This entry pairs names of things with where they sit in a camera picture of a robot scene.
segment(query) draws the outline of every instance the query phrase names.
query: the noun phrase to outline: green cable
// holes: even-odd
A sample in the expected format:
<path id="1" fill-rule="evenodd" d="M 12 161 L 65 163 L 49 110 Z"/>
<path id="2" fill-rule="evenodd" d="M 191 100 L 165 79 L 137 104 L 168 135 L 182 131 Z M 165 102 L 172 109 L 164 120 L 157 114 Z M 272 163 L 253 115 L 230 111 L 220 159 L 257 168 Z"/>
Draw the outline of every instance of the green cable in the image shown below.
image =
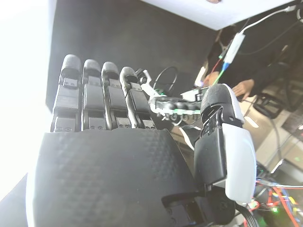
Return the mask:
<path id="1" fill-rule="evenodd" d="M 224 73 L 224 70 L 222 70 L 220 72 L 220 74 L 218 75 L 217 79 L 214 81 L 213 85 L 216 84 L 216 83 L 218 83 L 218 81 L 219 81 L 219 79 L 220 79 L 220 77 L 222 76 L 223 73 Z"/>

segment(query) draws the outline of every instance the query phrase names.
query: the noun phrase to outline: dark floor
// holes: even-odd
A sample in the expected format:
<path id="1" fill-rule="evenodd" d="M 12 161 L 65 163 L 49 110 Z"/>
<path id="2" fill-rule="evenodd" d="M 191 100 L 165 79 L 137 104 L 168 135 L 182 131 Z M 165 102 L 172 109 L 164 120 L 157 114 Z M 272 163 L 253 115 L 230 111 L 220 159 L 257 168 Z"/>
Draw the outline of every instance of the dark floor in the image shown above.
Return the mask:
<path id="1" fill-rule="evenodd" d="M 46 104 L 53 107 L 65 55 L 147 69 L 153 79 L 168 66 L 180 75 L 175 95 L 189 90 L 216 32 L 139 0 L 58 0 Z M 0 226 L 26 227 L 26 177 L 0 202 Z"/>

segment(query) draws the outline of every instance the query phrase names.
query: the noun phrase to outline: textured rubber pad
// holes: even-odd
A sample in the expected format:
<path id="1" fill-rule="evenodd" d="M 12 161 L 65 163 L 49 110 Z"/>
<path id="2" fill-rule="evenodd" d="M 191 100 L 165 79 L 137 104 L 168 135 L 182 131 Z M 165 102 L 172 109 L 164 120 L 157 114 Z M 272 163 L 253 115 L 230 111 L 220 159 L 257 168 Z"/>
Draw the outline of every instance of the textured rubber pad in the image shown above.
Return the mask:
<path id="1" fill-rule="evenodd" d="M 169 227 L 161 199 L 194 192 L 167 130 L 46 133 L 28 173 L 29 227 Z"/>

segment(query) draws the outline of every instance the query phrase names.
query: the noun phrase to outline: robotic arm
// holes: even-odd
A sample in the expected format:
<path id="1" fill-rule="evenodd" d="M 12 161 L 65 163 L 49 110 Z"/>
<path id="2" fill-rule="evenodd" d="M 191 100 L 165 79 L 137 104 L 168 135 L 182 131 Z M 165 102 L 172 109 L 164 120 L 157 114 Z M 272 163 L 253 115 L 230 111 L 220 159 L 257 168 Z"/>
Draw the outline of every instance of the robotic arm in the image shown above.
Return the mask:
<path id="1" fill-rule="evenodd" d="M 86 60 L 80 69 L 77 56 L 65 57 L 51 133 L 28 173 L 29 227 L 225 225 L 235 201 L 250 200 L 254 149 L 230 88 L 218 84 L 196 96 L 202 102 L 188 102 L 156 94 L 150 77 L 129 67 L 119 74 L 112 62 L 101 69 Z M 201 114 L 194 176 L 151 110 Z"/>

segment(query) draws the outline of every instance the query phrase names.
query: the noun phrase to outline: led light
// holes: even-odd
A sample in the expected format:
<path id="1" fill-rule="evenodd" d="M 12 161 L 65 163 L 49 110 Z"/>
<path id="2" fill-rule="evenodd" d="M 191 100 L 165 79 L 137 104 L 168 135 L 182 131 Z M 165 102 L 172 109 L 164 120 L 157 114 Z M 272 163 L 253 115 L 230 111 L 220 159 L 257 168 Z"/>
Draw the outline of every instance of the led light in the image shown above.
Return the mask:
<path id="1" fill-rule="evenodd" d="M 250 117 L 245 116 L 244 119 L 254 128 L 258 128 L 259 126 L 255 123 Z"/>

